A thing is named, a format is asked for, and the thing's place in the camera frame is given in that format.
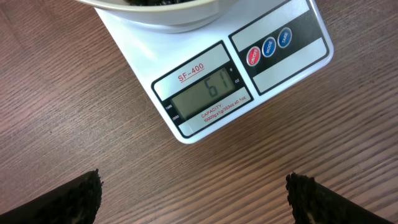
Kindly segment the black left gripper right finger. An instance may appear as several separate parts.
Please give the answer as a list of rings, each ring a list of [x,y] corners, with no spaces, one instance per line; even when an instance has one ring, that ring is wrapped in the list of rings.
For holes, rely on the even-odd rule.
[[[295,224],[392,224],[322,186],[313,177],[293,172],[286,181],[287,201]]]

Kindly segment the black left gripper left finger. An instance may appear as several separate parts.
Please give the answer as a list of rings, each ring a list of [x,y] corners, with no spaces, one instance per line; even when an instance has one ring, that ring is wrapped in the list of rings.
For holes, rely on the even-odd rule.
[[[99,170],[89,171],[1,215],[1,223],[93,224],[101,205]]]

